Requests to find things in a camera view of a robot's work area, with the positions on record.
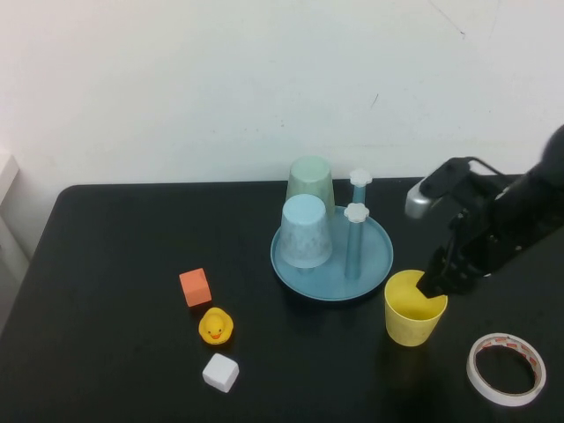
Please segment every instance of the rubber duck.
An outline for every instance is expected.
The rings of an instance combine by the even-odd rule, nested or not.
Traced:
[[[197,330],[206,343],[219,345],[231,337],[233,328],[233,319],[221,308],[212,307],[205,312]]]

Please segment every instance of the light blue cup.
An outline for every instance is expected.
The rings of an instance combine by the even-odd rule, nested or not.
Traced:
[[[313,269],[329,260],[332,246],[323,201],[310,194],[290,197],[282,209],[280,255],[299,269]]]

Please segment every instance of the plate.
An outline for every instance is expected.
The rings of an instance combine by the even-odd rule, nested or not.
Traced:
[[[378,222],[368,218],[362,234],[360,277],[345,277],[349,221],[344,211],[345,207],[336,207],[335,215],[330,220],[333,254],[324,264],[311,270],[304,271],[286,263],[278,251],[280,229],[274,234],[271,244],[272,267],[280,280],[296,293],[320,301],[346,301],[369,293],[388,276],[394,260],[390,237]]]

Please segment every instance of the green cup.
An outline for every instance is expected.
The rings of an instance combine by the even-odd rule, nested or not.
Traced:
[[[331,168],[327,160],[317,156],[305,156],[297,159],[290,168],[288,179],[288,198],[299,194],[311,194],[325,203],[327,216],[335,213],[335,195]]]

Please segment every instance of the cup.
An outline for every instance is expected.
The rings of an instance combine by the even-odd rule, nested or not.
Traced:
[[[313,269],[325,263],[332,253],[325,204],[311,194],[286,200],[280,226],[280,255],[299,269]]]
[[[386,330],[400,345],[421,345],[447,308],[446,295],[427,298],[416,287],[423,271],[400,271],[384,289]]]
[[[286,200],[299,194],[321,198],[329,217],[335,213],[335,196],[331,168],[327,160],[317,156],[297,159],[290,168]]]

